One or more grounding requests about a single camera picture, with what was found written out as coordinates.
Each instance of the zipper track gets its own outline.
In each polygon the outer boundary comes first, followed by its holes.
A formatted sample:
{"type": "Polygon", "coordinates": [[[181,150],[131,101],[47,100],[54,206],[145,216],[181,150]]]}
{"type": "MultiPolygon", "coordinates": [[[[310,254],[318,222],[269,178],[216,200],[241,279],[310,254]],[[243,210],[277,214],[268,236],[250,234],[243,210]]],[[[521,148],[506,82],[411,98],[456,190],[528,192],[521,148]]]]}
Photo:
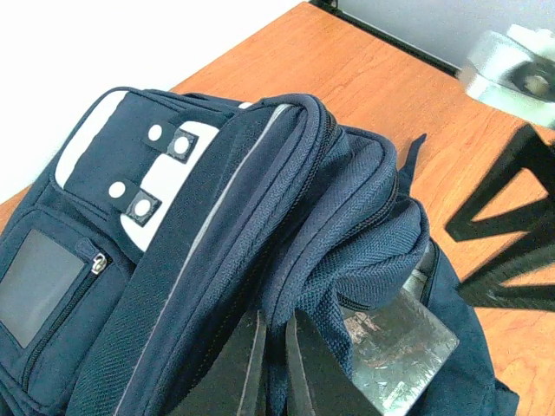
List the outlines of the zipper track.
{"type": "Polygon", "coordinates": [[[220,346],[225,339],[227,333],[224,331],[225,328],[228,327],[230,320],[234,317],[237,318],[245,312],[246,306],[250,302],[251,298],[249,296],[245,296],[245,292],[248,289],[253,289],[255,287],[256,280],[254,279],[255,276],[258,276],[260,271],[267,265],[267,260],[271,254],[271,252],[275,249],[275,243],[282,237],[281,234],[284,232],[284,229],[289,224],[292,218],[294,218],[294,214],[297,214],[297,207],[300,201],[303,199],[306,192],[309,190],[310,185],[314,181],[314,178],[317,175],[317,171],[322,164],[323,158],[328,153],[328,151],[333,147],[335,144],[339,134],[337,134],[337,123],[336,119],[333,117],[326,110],[326,121],[323,133],[323,140],[318,148],[316,160],[312,165],[309,174],[307,175],[306,180],[304,181],[303,185],[295,200],[293,201],[291,208],[285,214],[284,219],[279,223],[276,230],[273,232],[272,237],[270,240],[264,245],[262,253],[258,256],[257,262],[252,266],[250,272],[247,275],[247,278],[241,284],[241,288],[239,292],[235,295],[235,299],[233,304],[229,308],[228,314],[225,316],[224,320],[219,325],[215,336],[212,338],[210,346],[206,350],[204,355],[203,361],[200,363],[198,370],[196,371],[195,375],[193,376],[193,380],[190,384],[190,387],[187,388],[190,391],[194,388],[199,382],[203,374],[207,371],[210,367],[213,359],[215,359],[215,354],[218,352],[216,350],[217,346],[220,346]]]}
{"type": "MultiPolygon", "coordinates": [[[[391,193],[388,196],[387,201],[385,204],[380,207],[378,211],[373,213],[371,216],[366,218],[364,221],[358,223],[353,228],[351,228],[347,234],[343,236],[343,238],[336,244],[335,247],[338,245],[343,244],[345,241],[352,238],[354,235],[367,230],[371,227],[376,227],[377,225],[381,224],[383,220],[389,215],[391,212],[393,205],[395,203],[395,199],[397,198],[397,193],[399,191],[399,178],[395,175],[393,187],[391,188],[391,193]]],[[[339,305],[343,306],[344,308],[348,308],[351,310],[355,310],[358,312],[363,312],[370,309],[369,305],[364,305],[362,303],[351,301],[348,297],[341,295],[340,293],[337,294],[337,300],[339,301],[339,305]]]]}
{"type": "MultiPolygon", "coordinates": [[[[111,263],[111,260],[108,256],[106,256],[106,259],[107,259],[106,267],[108,267],[111,263]]],[[[63,325],[65,320],[68,319],[69,314],[71,314],[75,306],[77,306],[77,303],[79,303],[79,301],[85,296],[87,291],[90,289],[90,287],[93,285],[93,283],[98,277],[99,277],[99,274],[95,274],[93,271],[90,271],[85,276],[81,284],[75,290],[75,293],[71,296],[69,303],[63,308],[60,315],[56,317],[54,323],[50,326],[48,332],[41,338],[41,340],[33,348],[33,351],[31,352],[31,355],[29,356],[29,359],[25,364],[25,369],[23,370],[21,384],[25,392],[27,392],[29,389],[29,378],[30,378],[31,372],[33,371],[33,367],[35,366],[36,361],[38,360],[38,357],[41,355],[44,348],[48,345],[49,341],[52,339],[56,331],[61,327],[61,325],[63,325]]]]}
{"type": "Polygon", "coordinates": [[[398,191],[399,191],[399,179],[397,175],[395,175],[395,178],[393,180],[393,186],[391,188],[391,193],[389,194],[388,199],[385,201],[385,203],[380,207],[380,209],[374,212],[365,220],[355,225],[349,231],[347,231],[347,233],[342,237],[341,240],[339,240],[339,243],[337,243],[334,246],[334,248],[336,248],[338,245],[343,244],[345,241],[347,241],[354,235],[358,234],[359,232],[366,230],[367,228],[376,227],[377,225],[379,225],[385,219],[385,217],[387,217],[391,212],[395,199],[397,198],[398,191]]]}

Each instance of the zipper pull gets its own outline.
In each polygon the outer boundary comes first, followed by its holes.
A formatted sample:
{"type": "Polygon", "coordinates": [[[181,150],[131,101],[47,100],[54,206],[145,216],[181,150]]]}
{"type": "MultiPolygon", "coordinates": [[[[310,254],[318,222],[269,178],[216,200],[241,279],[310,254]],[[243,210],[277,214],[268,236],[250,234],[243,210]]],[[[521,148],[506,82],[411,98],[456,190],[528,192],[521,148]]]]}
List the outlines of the zipper pull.
{"type": "Polygon", "coordinates": [[[102,253],[98,253],[95,258],[93,258],[93,267],[90,271],[93,275],[98,276],[104,271],[104,269],[106,269],[107,265],[108,260],[106,259],[106,256],[102,253]]]}

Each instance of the white wall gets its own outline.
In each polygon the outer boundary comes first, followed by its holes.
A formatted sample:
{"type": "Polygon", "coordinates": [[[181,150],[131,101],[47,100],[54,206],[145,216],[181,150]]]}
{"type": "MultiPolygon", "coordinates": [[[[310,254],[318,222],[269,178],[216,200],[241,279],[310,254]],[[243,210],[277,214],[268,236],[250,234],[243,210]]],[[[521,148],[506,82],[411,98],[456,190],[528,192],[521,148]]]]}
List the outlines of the white wall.
{"type": "Polygon", "coordinates": [[[459,68],[486,30],[555,31],[552,0],[339,0],[339,8],[459,68]]]}
{"type": "Polygon", "coordinates": [[[169,89],[300,1],[0,0],[0,203],[105,90],[169,89]]]}

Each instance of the wooden table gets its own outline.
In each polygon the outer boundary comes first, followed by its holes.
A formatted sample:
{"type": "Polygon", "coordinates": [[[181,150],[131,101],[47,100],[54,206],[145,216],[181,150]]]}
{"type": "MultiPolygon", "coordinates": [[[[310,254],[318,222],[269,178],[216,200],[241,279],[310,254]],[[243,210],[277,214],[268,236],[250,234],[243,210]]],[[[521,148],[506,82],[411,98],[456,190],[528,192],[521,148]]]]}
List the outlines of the wooden table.
{"type": "MultiPolygon", "coordinates": [[[[464,277],[514,235],[454,242],[444,224],[522,120],[467,98],[448,75],[302,3],[174,91],[256,101],[306,92],[320,97],[343,124],[380,133],[403,162],[408,143],[428,133],[413,194],[425,206],[432,235],[464,277]]],[[[540,132],[547,140],[555,134],[540,132]]],[[[21,194],[0,206],[0,228],[21,194]]],[[[523,172],[481,214],[485,217],[544,195],[523,172]]],[[[549,271],[520,278],[547,283],[549,271]]],[[[555,314],[479,310],[498,377],[521,397],[519,415],[555,415],[555,314]]]]}

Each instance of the black metal frame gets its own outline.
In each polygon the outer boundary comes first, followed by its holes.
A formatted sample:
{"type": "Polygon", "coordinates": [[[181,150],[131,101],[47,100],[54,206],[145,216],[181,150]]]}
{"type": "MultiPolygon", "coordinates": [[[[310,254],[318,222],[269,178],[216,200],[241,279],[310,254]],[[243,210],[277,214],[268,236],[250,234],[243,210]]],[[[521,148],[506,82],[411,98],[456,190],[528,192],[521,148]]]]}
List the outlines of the black metal frame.
{"type": "Polygon", "coordinates": [[[438,58],[437,56],[430,55],[427,52],[424,52],[421,49],[416,48],[415,46],[404,42],[403,40],[392,36],[383,30],[378,29],[375,26],[372,26],[362,20],[359,20],[351,15],[343,13],[341,11],[341,4],[338,4],[336,0],[310,0],[310,4],[317,6],[319,9],[327,11],[331,15],[356,26],[358,29],[362,29],[365,32],[370,33],[372,36],[375,36],[379,39],[382,39],[384,42],[389,43],[390,45],[395,46],[396,48],[402,50],[403,52],[418,58],[419,60],[431,65],[441,72],[444,72],[451,76],[456,76],[459,69],[454,65],[443,61],[442,59],[438,58]]]}
{"type": "Polygon", "coordinates": [[[555,311],[555,285],[502,283],[555,262],[555,152],[530,125],[520,128],[495,160],[476,190],[447,222],[456,241],[528,231],[475,270],[459,287],[473,306],[555,311]],[[495,217],[473,218],[522,170],[530,170],[548,196],[495,217]]]}

